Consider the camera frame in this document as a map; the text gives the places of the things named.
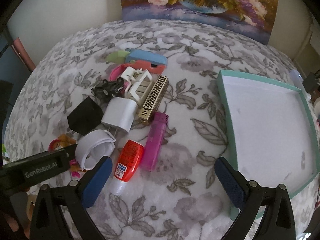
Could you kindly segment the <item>black toy car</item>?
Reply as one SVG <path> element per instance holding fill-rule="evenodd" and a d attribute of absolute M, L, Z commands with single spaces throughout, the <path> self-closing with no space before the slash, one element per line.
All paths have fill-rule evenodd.
<path fill-rule="evenodd" d="M 115 97 L 121 97 L 124 89 L 124 79 L 119 77 L 115 81 L 104 79 L 102 83 L 91 89 L 91 93 L 102 102 L 109 102 Z"/>

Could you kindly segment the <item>gold black patterned lighter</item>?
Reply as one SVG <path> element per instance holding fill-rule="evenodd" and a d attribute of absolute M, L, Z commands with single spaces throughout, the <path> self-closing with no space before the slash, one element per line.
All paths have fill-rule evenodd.
<path fill-rule="evenodd" d="M 155 111 L 157 111 L 164 94 L 167 91 L 169 85 L 169 79 L 167 76 L 160 75 L 150 90 L 146 100 L 144 101 L 142 108 L 139 111 L 138 118 L 145 124 L 149 125 L 153 120 Z"/>

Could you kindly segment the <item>teal shallow box tray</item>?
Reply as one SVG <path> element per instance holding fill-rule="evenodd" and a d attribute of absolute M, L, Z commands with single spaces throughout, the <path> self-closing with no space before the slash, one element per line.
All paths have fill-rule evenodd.
<path fill-rule="evenodd" d="M 228 162 L 261 186 L 284 184 L 290 197 L 319 173 L 316 124 L 303 92 L 234 70 L 217 77 L 226 112 Z"/>

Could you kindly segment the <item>white plastic clip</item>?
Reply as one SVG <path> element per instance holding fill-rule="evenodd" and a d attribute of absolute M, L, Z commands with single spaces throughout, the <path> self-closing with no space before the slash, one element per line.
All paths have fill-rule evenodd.
<path fill-rule="evenodd" d="M 125 80 L 124 96 L 142 105 L 153 87 L 153 77 L 148 70 L 127 67 L 120 76 Z"/>

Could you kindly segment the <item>green foam piece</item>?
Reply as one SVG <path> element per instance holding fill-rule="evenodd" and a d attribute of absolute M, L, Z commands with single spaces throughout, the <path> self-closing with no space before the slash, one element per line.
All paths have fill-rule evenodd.
<path fill-rule="evenodd" d="M 126 57 L 129 55 L 129 53 L 130 53 L 129 51 L 119 50 L 119 51 L 110 53 L 109 55 L 107 55 L 105 59 L 107 62 L 124 64 Z"/>

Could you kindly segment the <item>blue red foam toy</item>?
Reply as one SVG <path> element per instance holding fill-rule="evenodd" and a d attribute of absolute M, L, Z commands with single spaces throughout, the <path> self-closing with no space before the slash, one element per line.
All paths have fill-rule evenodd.
<path fill-rule="evenodd" d="M 140 49 L 127 49 L 125 63 L 134 68 L 148 70 L 151 74 L 161 75 L 168 64 L 163 55 Z"/>

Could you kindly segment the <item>floral grey tablecloth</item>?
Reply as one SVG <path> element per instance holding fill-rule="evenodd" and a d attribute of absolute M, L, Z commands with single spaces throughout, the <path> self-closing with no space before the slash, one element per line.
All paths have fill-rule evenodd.
<path fill-rule="evenodd" d="M 291 59 L 232 31 L 169 20 L 111 22 L 57 43 L 5 130 L 13 161 L 73 147 L 73 166 L 31 187 L 32 223 L 57 197 L 73 239 L 222 239 L 243 212 L 220 183 L 287 204 L 297 237 L 315 209 L 319 129 Z"/>

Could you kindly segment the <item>pink rolled mat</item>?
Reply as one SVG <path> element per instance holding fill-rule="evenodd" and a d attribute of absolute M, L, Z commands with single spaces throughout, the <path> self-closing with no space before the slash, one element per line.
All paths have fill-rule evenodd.
<path fill-rule="evenodd" d="M 27 53 L 26 49 L 24 48 L 21 40 L 19 38 L 16 38 L 13 42 L 13 47 L 15 48 L 15 51 L 17 55 L 21 58 L 23 63 L 28 67 L 28 69 L 33 72 L 36 68 L 35 63 Z"/>

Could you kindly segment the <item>red white glue bottle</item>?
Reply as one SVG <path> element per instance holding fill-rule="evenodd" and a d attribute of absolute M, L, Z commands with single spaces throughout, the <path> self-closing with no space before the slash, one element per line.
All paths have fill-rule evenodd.
<path fill-rule="evenodd" d="M 143 154 L 143 145 L 133 140 L 126 142 L 115 165 L 110 183 L 110 192 L 113 195 L 120 196 L 123 193 L 127 183 L 137 171 Z"/>

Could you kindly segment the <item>white charger plug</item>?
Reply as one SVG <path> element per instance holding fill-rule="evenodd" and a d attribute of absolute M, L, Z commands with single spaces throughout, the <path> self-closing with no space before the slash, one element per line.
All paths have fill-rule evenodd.
<path fill-rule="evenodd" d="M 119 133 L 129 133 L 138 105 L 135 101 L 126 98 L 114 97 L 108 103 L 101 123 L 115 138 Z"/>

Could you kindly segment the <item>floral painting canvas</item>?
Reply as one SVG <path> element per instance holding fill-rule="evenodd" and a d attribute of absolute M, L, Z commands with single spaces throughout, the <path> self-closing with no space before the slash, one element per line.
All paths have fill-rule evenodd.
<path fill-rule="evenodd" d="M 123 20 L 181 20 L 213 25 L 268 44 L 278 0 L 121 0 Z"/>

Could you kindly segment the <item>dark teal cabinet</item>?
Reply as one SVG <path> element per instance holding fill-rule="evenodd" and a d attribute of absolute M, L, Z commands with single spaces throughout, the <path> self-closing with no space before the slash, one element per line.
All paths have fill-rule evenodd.
<path fill-rule="evenodd" d="M 16 155 L 21 128 L 17 120 L 28 113 L 28 83 L 30 70 L 19 59 L 12 47 L 9 32 L 1 32 L 1 144 L 7 155 Z"/>

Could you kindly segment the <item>white plastic ring band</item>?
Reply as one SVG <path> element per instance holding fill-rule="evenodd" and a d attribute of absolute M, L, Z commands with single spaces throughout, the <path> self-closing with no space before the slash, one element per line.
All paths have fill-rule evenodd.
<path fill-rule="evenodd" d="M 92 170 L 102 157 L 110 157 L 116 139 L 107 130 L 97 129 L 82 137 L 75 149 L 75 159 L 82 170 Z"/>

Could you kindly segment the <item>pink translucent lighter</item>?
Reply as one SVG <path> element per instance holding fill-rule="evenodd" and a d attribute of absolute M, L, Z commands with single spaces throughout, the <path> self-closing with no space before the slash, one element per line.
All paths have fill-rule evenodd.
<path fill-rule="evenodd" d="M 142 169 L 147 171 L 155 169 L 168 121 L 169 116 L 167 114 L 155 113 L 140 162 Z"/>

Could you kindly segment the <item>orange pink toy figure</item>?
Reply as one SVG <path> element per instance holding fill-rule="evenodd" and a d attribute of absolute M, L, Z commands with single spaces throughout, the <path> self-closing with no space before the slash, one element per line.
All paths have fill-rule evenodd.
<path fill-rule="evenodd" d="M 81 178 L 81 168 L 78 162 L 75 159 L 75 148 L 76 148 L 76 140 L 67 136 L 66 134 L 60 135 L 58 138 L 54 139 L 48 146 L 48 151 L 53 152 L 55 150 L 59 150 L 61 148 L 67 148 L 69 154 L 69 164 L 70 164 L 70 173 L 72 178 Z"/>

